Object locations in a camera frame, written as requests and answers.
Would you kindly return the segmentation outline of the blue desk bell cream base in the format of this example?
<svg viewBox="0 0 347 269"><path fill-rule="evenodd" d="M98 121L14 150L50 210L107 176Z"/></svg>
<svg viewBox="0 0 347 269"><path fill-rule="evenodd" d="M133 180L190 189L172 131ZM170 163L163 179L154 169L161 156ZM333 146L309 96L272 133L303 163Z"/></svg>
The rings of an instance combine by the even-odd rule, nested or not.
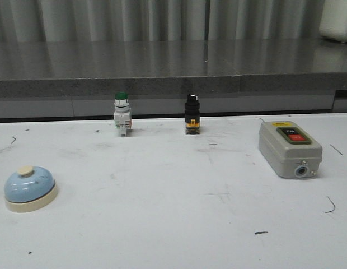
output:
<svg viewBox="0 0 347 269"><path fill-rule="evenodd" d="M40 166L23 166L4 184L6 207L17 213L38 210L51 203L58 186L49 170Z"/></svg>

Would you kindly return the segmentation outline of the grey stone counter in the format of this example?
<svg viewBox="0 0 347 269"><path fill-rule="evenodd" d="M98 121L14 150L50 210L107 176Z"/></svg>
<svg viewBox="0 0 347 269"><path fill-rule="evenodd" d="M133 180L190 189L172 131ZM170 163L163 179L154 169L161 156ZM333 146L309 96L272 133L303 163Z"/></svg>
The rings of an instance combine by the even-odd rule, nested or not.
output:
<svg viewBox="0 0 347 269"><path fill-rule="evenodd" d="M347 112L347 44L323 39L0 42L0 120Z"/></svg>

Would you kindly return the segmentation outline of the white container on counter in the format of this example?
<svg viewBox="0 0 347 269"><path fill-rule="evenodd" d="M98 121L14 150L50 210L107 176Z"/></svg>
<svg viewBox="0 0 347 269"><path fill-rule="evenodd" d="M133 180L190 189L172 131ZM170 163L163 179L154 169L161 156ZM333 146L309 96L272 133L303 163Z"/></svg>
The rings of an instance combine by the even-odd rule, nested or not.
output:
<svg viewBox="0 0 347 269"><path fill-rule="evenodd" d="M322 37L347 43L347 0L326 0L319 26Z"/></svg>

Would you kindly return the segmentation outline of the black selector switch yellow base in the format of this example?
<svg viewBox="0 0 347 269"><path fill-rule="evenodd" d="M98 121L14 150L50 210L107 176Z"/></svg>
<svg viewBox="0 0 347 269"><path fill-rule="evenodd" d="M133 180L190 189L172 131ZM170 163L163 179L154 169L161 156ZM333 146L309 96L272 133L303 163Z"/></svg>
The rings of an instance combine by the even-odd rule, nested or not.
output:
<svg viewBox="0 0 347 269"><path fill-rule="evenodd" d="M197 95L189 94L185 103L185 130L187 135L200 134L200 103Z"/></svg>

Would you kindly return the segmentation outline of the green pushbutton switch white body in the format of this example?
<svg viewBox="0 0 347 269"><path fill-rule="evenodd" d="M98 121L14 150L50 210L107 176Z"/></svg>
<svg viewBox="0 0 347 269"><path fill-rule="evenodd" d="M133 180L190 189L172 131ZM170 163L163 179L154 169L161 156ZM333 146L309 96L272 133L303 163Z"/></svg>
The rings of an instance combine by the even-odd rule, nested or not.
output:
<svg viewBox="0 0 347 269"><path fill-rule="evenodd" d="M119 130L122 137L126 137L128 130L131 130L132 128L132 112L128 94L126 92L116 93L114 106L115 127Z"/></svg>

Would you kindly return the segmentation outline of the grey on-off switch box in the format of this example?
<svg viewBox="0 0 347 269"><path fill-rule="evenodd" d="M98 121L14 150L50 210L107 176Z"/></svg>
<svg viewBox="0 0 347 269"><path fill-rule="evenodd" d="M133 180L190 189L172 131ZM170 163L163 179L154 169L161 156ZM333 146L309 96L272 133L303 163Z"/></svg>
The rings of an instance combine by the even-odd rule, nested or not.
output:
<svg viewBox="0 0 347 269"><path fill-rule="evenodd" d="M314 177L322 161L322 146L292 121L262 122L259 150L282 178Z"/></svg>

